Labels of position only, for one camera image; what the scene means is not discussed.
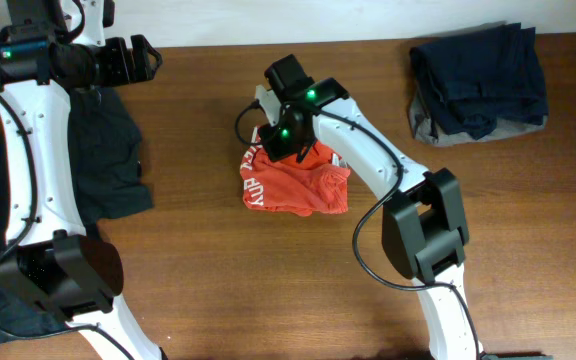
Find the red soccer t-shirt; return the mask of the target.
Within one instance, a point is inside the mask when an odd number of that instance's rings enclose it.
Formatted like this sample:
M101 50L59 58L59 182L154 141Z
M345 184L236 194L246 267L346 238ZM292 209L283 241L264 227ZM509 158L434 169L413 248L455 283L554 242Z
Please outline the red soccer t-shirt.
M348 211L351 169L331 148L316 143L302 162L294 155L272 162L262 146L249 147L239 168L244 205L257 211L306 217Z

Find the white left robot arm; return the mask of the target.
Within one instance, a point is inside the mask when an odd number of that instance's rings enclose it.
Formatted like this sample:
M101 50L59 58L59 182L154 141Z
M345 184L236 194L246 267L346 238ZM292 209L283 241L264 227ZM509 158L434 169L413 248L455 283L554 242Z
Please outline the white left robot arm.
M81 220L68 146L73 90L153 79L161 55L141 35L108 38L111 1L11 1L0 32L0 118L9 217L0 286L104 359L161 359L123 296L117 249L89 237Z

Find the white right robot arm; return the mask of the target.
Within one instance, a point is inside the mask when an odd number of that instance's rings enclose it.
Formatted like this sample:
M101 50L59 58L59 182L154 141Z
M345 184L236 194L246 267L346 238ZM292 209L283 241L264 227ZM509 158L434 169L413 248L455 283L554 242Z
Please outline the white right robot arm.
M436 172L393 145L364 116L335 79L315 81L294 55L272 63L255 98L268 122L261 143L273 161L303 160L312 147L328 146L376 197L359 220L352 249L368 220L382 215L381 244L391 266L419 297L434 359L481 359L484 348L464 290L469 231L460 185L446 168Z

